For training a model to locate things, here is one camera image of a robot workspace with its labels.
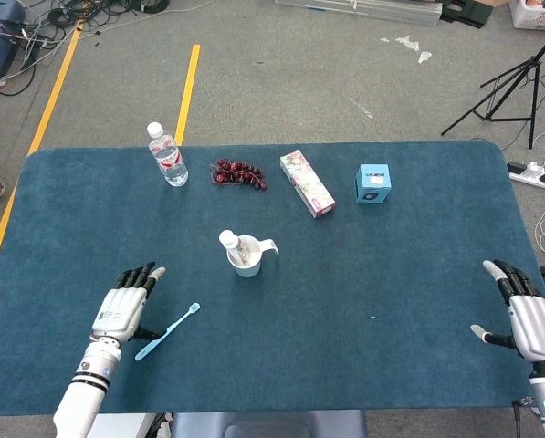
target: plastic bottle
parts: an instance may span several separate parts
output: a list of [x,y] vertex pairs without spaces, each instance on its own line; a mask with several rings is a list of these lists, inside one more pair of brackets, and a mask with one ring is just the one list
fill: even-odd
[[152,137],[148,147],[164,179],[172,186],[185,184],[189,178],[189,172],[173,136],[165,134],[161,124],[156,121],[150,123],[146,130]]
[[227,250],[230,258],[239,266],[248,266],[250,252],[237,235],[231,230],[224,230],[219,235],[219,242]]

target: red grapes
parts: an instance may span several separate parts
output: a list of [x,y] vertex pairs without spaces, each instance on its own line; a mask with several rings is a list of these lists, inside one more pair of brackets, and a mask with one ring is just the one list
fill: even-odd
[[247,162],[232,162],[226,158],[217,160],[211,165],[211,180],[217,185],[247,184],[256,190],[266,190],[264,173]]

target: robotic hand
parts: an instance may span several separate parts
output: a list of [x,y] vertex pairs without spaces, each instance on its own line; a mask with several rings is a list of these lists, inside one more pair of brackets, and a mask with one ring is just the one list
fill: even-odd
[[165,272],[159,267],[151,273],[153,267],[151,262],[122,273],[104,298],[92,326],[91,343],[53,417],[58,438],[88,436],[120,362],[121,344],[132,338],[162,336],[139,326],[144,304]]
[[483,267],[498,283],[508,306],[512,334],[495,335],[478,325],[471,326],[471,330],[483,342],[516,349],[523,359],[532,363],[529,383],[536,395],[545,432],[545,298],[519,269],[500,260],[486,260]]

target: white cup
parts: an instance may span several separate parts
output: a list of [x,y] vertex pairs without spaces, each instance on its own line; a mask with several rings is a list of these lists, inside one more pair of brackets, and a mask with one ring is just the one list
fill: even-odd
[[229,256],[229,253],[227,253],[227,260],[232,264],[239,276],[250,278],[260,272],[260,261],[262,260],[262,253],[265,251],[271,249],[278,255],[278,248],[276,248],[276,244],[272,239],[260,242],[251,235],[240,235],[239,238],[250,254],[247,266],[237,265]]

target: tripod stand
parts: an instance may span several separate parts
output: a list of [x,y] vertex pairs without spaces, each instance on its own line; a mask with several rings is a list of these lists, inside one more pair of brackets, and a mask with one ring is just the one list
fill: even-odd
[[[538,102],[538,86],[540,84],[540,64],[541,64],[540,59],[542,58],[544,54],[545,54],[545,45],[540,49],[540,51],[536,55],[534,55],[527,61],[522,62],[521,64],[516,65],[514,68],[510,68],[508,71],[501,73],[499,76],[495,76],[491,80],[488,80],[484,84],[481,84],[481,88],[483,88],[486,85],[489,85],[491,82],[495,82],[493,91],[487,94],[473,108],[471,108],[461,117],[459,117],[452,125],[450,125],[448,128],[443,130],[440,135],[445,135],[447,132],[452,130],[458,123],[460,123],[466,116],[468,116],[471,113],[475,114],[481,120],[486,120],[486,121],[529,121],[529,148],[531,149],[532,144],[534,142],[534,127],[536,125],[536,110],[538,109],[537,102]],[[516,89],[519,83],[528,77],[528,74],[530,73],[531,70],[534,70],[534,80],[533,80],[534,92],[532,95],[531,114],[529,115],[529,117],[512,117],[507,119],[494,118],[493,115],[497,112],[499,107],[503,105],[503,103],[507,100],[507,98],[512,93],[512,91]],[[505,76],[509,74],[511,74],[509,78],[507,78],[503,82],[499,82],[502,78],[504,78]],[[496,95],[499,93],[500,90],[506,87],[507,84],[509,84],[510,82],[512,82],[511,86],[509,86],[508,90],[503,94],[503,96],[501,96],[498,103],[494,105]],[[487,105],[487,111],[485,115],[483,116],[479,112],[477,112],[477,109],[487,101],[489,101]]]

